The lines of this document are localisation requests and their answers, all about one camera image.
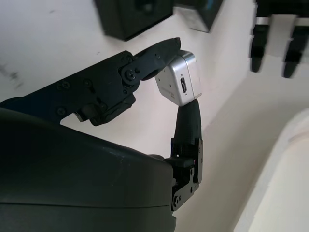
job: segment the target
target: screw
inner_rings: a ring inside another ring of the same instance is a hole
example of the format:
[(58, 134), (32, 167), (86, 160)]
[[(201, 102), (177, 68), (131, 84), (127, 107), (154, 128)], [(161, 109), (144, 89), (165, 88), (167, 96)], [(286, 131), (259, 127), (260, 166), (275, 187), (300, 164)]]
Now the screw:
[(87, 88), (90, 88), (90, 87), (92, 87), (92, 82), (91, 82), (89, 79), (85, 79), (85, 80), (84, 80), (84, 85), (85, 85)]
[(148, 3), (148, 4), (143, 5), (143, 10), (145, 14), (150, 14), (152, 11), (154, 11), (154, 4)]
[(65, 108), (62, 108), (62, 107), (59, 107), (57, 109), (57, 114), (60, 115), (60, 116), (64, 116), (66, 114), (66, 109)]
[(132, 58), (131, 58), (130, 56), (127, 56), (127, 57), (126, 57), (126, 60), (127, 60), (129, 63), (132, 62)]
[(179, 203), (179, 198), (174, 197), (174, 206), (177, 207), (178, 203)]
[(62, 87), (66, 88), (66, 89), (70, 88), (69, 82), (67, 82), (67, 81), (62, 82)]
[(126, 71), (126, 78), (130, 81), (133, 81), (135, 79), (135, 73), (133, 72), (133, 70), (127, 70)]
[(57, 90), (62, 90), (62, 85), (60, 83), (57, 83)]
[(107, 105), (104, 104), (104, 103), (101, 103), (100, 107), (101, 107), (102, 111), (106, 111), (107, 110)]

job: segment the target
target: robotic hand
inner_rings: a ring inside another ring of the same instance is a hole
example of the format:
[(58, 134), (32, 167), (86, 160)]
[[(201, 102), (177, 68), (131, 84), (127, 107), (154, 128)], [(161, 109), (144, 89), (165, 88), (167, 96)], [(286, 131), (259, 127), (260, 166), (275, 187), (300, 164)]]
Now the robotic hand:
[(309, 37), (307, 0), (255, 0), (256, 16), (251, 43), (251, 71), (258, 72), (265, 53), (272, 15), (296, 15), (294, 30), (287, 46), (282, 76), (291, 78), (306, 49)]
[(0, 104), (0, 232), (172, 232), (202, 179), (197, 100), (179, 107), (171, 157), (145, 155), (58, 125), (98, 126), (135, 102), (141, 80), (177, 55), (179, 38), (119, 53)]

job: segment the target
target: white surface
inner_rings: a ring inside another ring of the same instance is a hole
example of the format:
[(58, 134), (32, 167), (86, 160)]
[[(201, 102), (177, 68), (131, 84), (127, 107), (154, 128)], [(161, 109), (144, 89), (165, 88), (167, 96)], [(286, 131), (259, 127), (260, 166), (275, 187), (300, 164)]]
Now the white surface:
[(253, 185), (235, 232), (309, 230), (308, 141), (309, 110), (305, 110), (280, 134)]
[[(309, 118), (309, 111), (302, 116)], [(249, 232), (309, 231), (309, 137), (291, 139), (268, 184)]]
[[(238, 6), (244, 13), (237, 14)], [(0, 64), (5, 69), (0, 74), (0, 101), (29, 94), (123, 50), (136, 54), (179, 36), (182, 49), (195, 54), (199, 62), (203, 88), (199, 101), (206, 127), (245, 78), (252, 13), (252, 2), (230, 0), (212, 34), (190, 30), (174, 15), (125, 43), (103, 35), (92, 0), (0, 0)], [(19, 79), (12, 81), (9, 76), (14, 72)], [(93, 127), (75, 116), (62, 123), (168, 157), (177, 106), (160, 95), (154, 79), (143, 82), (135, 96), (133, 107), (107, 125)]]

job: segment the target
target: black plastic housing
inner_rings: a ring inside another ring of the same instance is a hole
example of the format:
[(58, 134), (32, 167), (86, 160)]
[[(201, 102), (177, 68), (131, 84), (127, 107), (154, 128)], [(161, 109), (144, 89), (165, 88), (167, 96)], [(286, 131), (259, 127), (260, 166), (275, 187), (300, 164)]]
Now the black plastic housing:
[(172, 0), (95, 0), (106, 35), (128, 41), (173, 15)]
[(0, 108), (0, 232), (171, 232), (163, 160)]
[(181, 8), (196, 11), (196, 14), (199, 15), (199, 19), (205, 24), (205, 29), (197, 29), (195, 26), (192, 26), (191, 29), (201, 30), (208, 33), (211, 31), (222, 2), (223, 0), (176, 0), (176, 5)]

